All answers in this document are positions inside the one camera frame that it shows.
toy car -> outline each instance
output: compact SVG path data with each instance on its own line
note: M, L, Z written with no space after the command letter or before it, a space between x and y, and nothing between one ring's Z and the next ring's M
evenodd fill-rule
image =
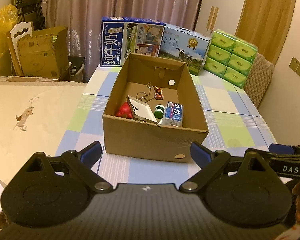
M163 99L162 88L155 88L154 89L154 99L156 99L156 100L162 100Z

table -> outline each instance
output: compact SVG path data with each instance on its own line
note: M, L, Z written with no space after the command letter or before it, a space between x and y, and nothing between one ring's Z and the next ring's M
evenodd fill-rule
M179 187L200 168L194 163L171 163L108 154L104 147L102 114L119 67L98 67L56 152L81 150L98 140L103 146L101 159L92 167L98 175L117 183L175 183ZM268 150L275 139L244 90L202 70L191 75L209 127L203 145L212 151L222 149L232 156L244 156L247 148Z

curtain pattern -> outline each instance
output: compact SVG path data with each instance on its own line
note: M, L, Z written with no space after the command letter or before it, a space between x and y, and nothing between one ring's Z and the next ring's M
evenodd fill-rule
M86 58L88 81L100 62L102 16L153 18L193 29L199 0L42 0L47 28L68 27L71 56Z

finger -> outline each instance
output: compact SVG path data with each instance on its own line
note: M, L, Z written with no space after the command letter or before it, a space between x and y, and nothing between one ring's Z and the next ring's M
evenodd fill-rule
M300 211L296 211L296 220L297 222L300 222Z
M300 195L296 198L296 208L300 211Z
M298 182L292 189L293 195L300 195L300 182Z

metal bolt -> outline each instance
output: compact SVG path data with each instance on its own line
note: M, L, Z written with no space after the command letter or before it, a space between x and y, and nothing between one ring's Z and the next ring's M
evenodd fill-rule
M185 190L195 190L198 187L198 184L192 181L187 181L181 185L181 187Z
M96 183L96 184L94 185L94 187L95 187L97 190L103 191L103 190L109 189L109 188L111 187L111 185L110 185L108 182L106 182L106 181L102 181L102 182Z

